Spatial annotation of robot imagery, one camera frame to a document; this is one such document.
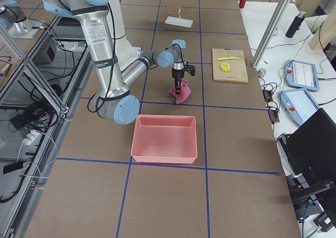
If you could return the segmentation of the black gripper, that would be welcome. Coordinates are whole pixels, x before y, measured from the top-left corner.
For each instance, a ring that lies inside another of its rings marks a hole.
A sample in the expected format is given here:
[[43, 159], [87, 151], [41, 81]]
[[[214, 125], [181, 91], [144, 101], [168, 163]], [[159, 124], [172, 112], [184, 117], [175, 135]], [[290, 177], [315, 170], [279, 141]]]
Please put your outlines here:
[[184, 77], [184, 70], [172, 68], [172, 77], [174, 78], [175, 93], [179, 95], [181, 93], [181, 82]]

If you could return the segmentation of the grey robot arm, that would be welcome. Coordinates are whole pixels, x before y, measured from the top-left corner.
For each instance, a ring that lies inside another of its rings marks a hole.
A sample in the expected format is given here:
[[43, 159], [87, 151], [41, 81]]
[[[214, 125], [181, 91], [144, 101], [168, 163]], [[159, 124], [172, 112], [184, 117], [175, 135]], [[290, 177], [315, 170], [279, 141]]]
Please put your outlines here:
[[51, 14], [80, 22], [101, 85], [87, 104], [90, 112], [120, 125], [132, 123], [140, 103], [129, 86], [152, 65], [171, 67], [180, 92], [186, 70], [184, 40], [175, 39], [162, 51], [132, 47], [125, 36], [120, 0], [43, 0], [43, 4]]

